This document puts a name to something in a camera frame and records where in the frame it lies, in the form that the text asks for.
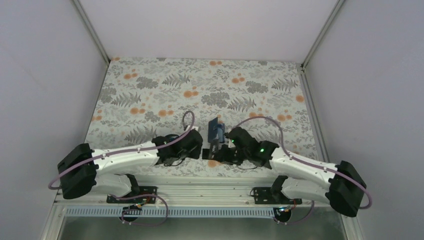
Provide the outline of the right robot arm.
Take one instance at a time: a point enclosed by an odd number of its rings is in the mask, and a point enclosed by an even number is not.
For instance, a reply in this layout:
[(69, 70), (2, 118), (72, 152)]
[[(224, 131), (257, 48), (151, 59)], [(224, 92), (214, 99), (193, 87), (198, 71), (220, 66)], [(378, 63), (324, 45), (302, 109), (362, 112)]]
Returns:
[(347, 217), (356, 217), (367, 185), (355, 167), (347, 162), (339, 164), (317, 161), (283, 150), (277, 143), (257, 141), (245, 129), (236, 127), (210, 141), (207, 156), (211, 160), (241, 165), (249, 161), (256, 168), (267, 168), (277, 174), (270, 195), (274, 202), (312, 200), (327, 204)]

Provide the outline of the blue card holder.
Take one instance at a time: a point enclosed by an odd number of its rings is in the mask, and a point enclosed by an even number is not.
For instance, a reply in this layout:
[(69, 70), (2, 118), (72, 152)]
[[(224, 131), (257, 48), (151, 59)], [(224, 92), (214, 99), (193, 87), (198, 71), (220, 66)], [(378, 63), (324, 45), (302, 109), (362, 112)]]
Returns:
[(219, 123), (218, 117), (208, 122), (207, 141), (211, 143), (213, 140), (218, 140), (220, 144), (225, 143), (225, 124)]

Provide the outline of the black card with white logo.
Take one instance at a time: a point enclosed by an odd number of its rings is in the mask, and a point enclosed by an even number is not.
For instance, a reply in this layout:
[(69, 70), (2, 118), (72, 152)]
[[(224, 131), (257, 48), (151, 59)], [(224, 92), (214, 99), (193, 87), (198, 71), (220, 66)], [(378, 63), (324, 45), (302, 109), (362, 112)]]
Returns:
[(209, 159), (214, 160), (216, 155), (219, 153), (220, 150), (220, 141), (219, 139), (213, 139), (210, 143), (209, 148)]

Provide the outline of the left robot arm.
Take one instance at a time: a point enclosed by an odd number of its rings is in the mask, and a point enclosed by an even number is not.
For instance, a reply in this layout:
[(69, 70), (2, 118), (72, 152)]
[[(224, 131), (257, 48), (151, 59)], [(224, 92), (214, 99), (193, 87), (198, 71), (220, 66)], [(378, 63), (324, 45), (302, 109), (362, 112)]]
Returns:
[(89, 193), (108, 194), (134, 202), (140, 193), (130, 172), (137, 167), (171, 167), (186, 158), (198, 159), (203, 138), (192, 129), (172, 140), (158, 136), (142, 144), (115, 149), (92, 149), (88, 143), (76, 146), (57, 165), (62, 196), (66, 200)]

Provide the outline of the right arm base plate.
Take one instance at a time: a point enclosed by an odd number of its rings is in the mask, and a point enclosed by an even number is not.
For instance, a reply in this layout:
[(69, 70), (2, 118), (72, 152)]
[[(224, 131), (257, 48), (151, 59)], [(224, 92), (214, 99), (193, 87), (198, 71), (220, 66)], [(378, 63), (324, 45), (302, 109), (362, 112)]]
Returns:
[(271, 187), (254, 187), (249, 194), (256, 205), (300, 205), (303, 202), (300, 198), (289, 199), (280, 190)]

